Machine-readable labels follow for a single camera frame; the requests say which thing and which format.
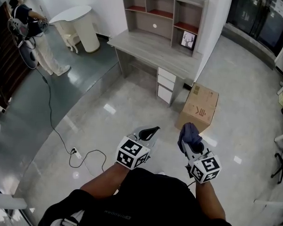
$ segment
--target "gray floor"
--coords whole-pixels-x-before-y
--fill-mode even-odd
[[[114,48],[100,39],[101,48],[88,54],[82,44],[79,55],[70,52],[55,27],[46,32],[55,58],[71,70],[57,77],[49,76],[51,86],[52,120],[56,126],[96,81],[116,63]],[[32,71],[18,91],[6,113],[0,117],[0,189],[13,194],[28,165],[52,132],[49,118],[49,91],[37,71]]]
[[[283,210],[253,203],[255,199],[283,201],[283,183],[277,185],[277,179],[270,178],[277,167],[274,154],[283,146],[274,143],[274,137],[283,133],[276,95],[279,81],[275,71],[224,37],[198,80],[220,94],[212,124],[202,136],[222,163],[223,170],[212,183],[233,226],[272,226],[283,220]],[[107,169],[124,135],[138,126],[157,125],[161,127],[158,150],[144,167],[190,183],[184,168],[187,160],[176,144],[179,130],[174,127],[188,91],[183,90],[169,108],[156,99],[155,87],[154,77],[134,71],[126,79],[119,78],[95,103],[86,93],[57,126],[67,148],[76,146],[83,156],[92,149],[102,150]],[[25,198],[34,223],[50,205],[99,175],[104,160],[94,153],[73,169],[68,159],[60,139],[51,133],[24,175],[17,196]],[[80,161],[73,157],[71,163]]]

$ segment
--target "doorway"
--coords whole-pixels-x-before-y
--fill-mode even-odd
[[[275,56],[283,48],[283,0],[232,0],[227,22]]]

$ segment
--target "white drawer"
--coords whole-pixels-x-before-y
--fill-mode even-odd
[[[158,86],[158,93],[157,95],[166,101],[168,104],[171,102],[172,92],[163,88],[162,86]]]
[[[165,77],[161,76],[160,74],[158,75],[158,83],[167,87],[168,89],[172,90],[174,89],[174,83]]]
[[[173,75],[172,73],[158,67],[158,74],[160,74],[161,76],[167,78],[168,80],[172,81],[175,83],[175,80],[176,80],[176,76]]]

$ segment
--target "black cable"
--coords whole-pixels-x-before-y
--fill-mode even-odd
[[[190,184],[188,185],[188,187],[189,187],[189,186],[191,186],[193,183],[196,183],[196,181],[194,181],[194,182],[190,183]]]
[[[100,153],[102,153],[102,154],[105,156],[105,160],[104,160],[104,162],[103,162],[103,164],[102,164],[102,171],[104,172],[104,168],[103,168],[103,167],[104,167],[104,164],[105,164],[105,162],[106,162],[107,156],[106,156],[102,151],[97,150],[97,149],[88,152],[88,153],[86,154],[85,158],[82,160],[82,162],[81,162],[81,164],[80,164],[79,166],[74,167],[74,166],[72,166],[72,165],[70,164],[71,156],[72,156],[73,154],[75,154],[76,151],[75,151],[74,149],[72,149],[71,152],[69,152],[69,151],[67,150],[66,145],[65,145],[65,142],[63,141],[61,135],[56,131],[56,129],[55,129],[55,128],[53,127],[53,125],[52,125],[52,108],[51,108],[51,105],[50,105],[50,102],[51,102],[51,88],[50,88],[50,85],[49,85],[49,83],[47,82],[46,78],[42,75],[42,73],[41,73],[37,68],[36,68],[36,70],[37,70],[38,73],[42,76],[42,79],[44,80],[44,82],[48,85],[48,89],[49,89],[49,102],[48,102],[48,105],[49,105],[49,108],[50,108],[50,125],[51,125],[52,129],[58,134],[58,136],[60,137],[61,141],[63,142],[63,145],[64,145],[64,147],[65,147],[66,152],[70,155],[70,158],[69,158],[69,166],[72,167],[72,168],[79,168],[79,167],[84,163],[84,161],[85,161],[85,159],[87,158],[87,156],[88,156],[89,153],[92,153],[92,152],[100,152]]]
[[[89,154],[89,153],[92,153],[92,152],[100,152],[100,153],[102,153],[102,154],[104,155],[105,160],[104,160],[104,162],[103,162],[103,164],[102,164],[102,171],[104,172],[104,168],[103,168],[103,167],[104,167],[104,164],[105,164],[105,162],[106,162],[107,156],[106,156],[103,152],[101,152],[100,150],[97,150],[97,149],[88,152],[88,153],[86,154],[85,158],[82,160],[81,164],[80,164],[79,166],[77,166],[77,167],[71,166],[71,164],[70,164],[71,156],[72,156],[73,154],[75,154],[75,152],[71,153],[71,154],[70,154],[70,158],[69,158],[69,165],[70,165],[72,168],[79,168],[79,167],[84,163],[84,161],[85,161],[86,157],[88,156],[88,154]]]

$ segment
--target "black shirt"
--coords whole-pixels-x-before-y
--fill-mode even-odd
[[[85,210],[80,226],[168,225],[230,226],[222,219],[209,219],[198,201],[182,181],[156,175],[144,169],[130,171],[119,192],[107,199],[96,200],[89,193],[74,190],[66,199],[49,207],[39,226],[50,226],[60,218]]]
[[[21,4],[17,8],[16,17],[14,16],[15,10],[16,8],[13,9],[13,11],[11,12],[12,17],[19,19],[24,24],[28,23],[28,36],[27,36],[28,38],[36,36],[42,32],[38,23],[32,17],[28,15],[28,12],[32,10],[31,8],[29,8],[25,4]]]

